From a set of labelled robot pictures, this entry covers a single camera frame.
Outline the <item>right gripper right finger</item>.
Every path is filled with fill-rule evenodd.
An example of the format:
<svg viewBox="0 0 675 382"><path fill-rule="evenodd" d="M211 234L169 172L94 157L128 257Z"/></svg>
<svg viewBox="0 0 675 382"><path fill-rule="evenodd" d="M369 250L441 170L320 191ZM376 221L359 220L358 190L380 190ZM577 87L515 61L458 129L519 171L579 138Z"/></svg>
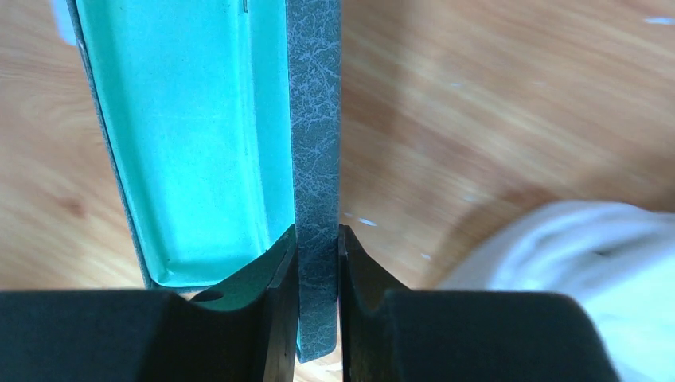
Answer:
<svg viewBox="0 0 675 382"><path fill-rule="evenodd" d="M346 381L616 381L584 310L561 294L413 290L341 226Z"/></svg>

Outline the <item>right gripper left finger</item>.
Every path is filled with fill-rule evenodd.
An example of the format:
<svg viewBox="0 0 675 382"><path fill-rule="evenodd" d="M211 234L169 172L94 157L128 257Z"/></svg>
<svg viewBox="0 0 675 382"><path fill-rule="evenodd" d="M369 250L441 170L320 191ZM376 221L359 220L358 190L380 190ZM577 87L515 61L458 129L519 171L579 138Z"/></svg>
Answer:
<svg viewBox="0 0 675 382"><path fill-rule="evenodd" d="M186 299L166 290L1 295L4 381L290 381L296 234Z"/></svg>

